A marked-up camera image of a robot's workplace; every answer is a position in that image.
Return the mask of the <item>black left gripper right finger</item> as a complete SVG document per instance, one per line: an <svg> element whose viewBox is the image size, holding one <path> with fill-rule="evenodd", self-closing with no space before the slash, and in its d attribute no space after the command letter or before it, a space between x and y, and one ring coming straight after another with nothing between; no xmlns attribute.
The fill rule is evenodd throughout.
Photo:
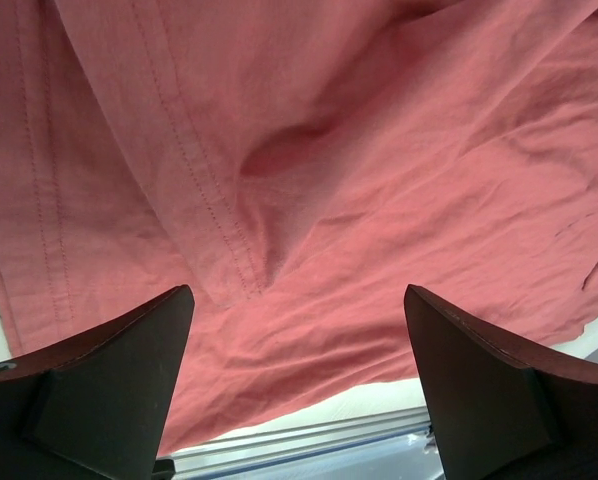
<svg viewBox="0 0 598 480"><path fill-rule="evenodd" d="M598 479L598 364L416 285L404 309L448 479Z"/></svg>

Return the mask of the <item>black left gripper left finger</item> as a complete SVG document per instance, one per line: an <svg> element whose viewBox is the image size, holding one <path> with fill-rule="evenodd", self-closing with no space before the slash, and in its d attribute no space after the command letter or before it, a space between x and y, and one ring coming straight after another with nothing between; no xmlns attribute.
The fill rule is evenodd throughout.
<svg viewBox="0 0 598 480"><path fill-rule="evenodd" d="M192 323L189 286L0 362L0 479L171 479L158 455Z"/></svg>

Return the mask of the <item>pink t-shirt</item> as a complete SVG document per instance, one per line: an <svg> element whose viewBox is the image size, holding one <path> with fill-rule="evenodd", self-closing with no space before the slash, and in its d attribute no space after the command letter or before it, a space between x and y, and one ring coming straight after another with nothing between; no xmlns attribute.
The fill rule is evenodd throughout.
<svg viewBox="0 0 598 480"><path fill-rule="evenodd" d="M175 285L161 451L415 375L408 285L598 317L598 1L0 1L21 355Z"/></svg>

